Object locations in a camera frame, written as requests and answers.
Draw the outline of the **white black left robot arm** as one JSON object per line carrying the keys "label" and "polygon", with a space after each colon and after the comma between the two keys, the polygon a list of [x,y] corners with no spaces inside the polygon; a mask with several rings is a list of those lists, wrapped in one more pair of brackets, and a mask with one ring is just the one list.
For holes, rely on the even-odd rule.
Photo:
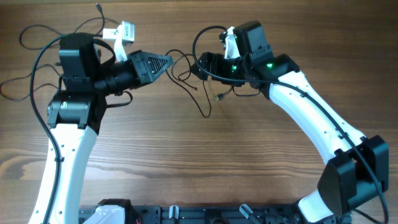
{"label": "white black left robot arm", "polygon": [[30,223],[77,223],[88,159],[111,107],[106,97],[155,82],[173,63],[168,55],[141,50],[124,61],[112,54],[101,62],[97,46],[112,48],[98,34],[80,32],[56,40],[63,75],[47,107],[48,120],[33,108],[49,137],[49,148]]}

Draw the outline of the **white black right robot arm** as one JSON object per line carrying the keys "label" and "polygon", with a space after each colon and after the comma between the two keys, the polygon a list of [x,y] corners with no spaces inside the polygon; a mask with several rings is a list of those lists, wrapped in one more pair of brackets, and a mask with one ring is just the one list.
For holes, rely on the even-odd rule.
{"label": "white black right robot arm", "polygon": [[194,74],[231,86],[250,84],[297,123],[325,163],[316,189],[297,202],[302,221],[319,223],[342,217],[378,198],[387,223],[386,142],[379,136],[368,138],[352,127],[312,88],[288,55],[274,55],[260,22],[220,27],[219,39],[224,53],[195,55]]}

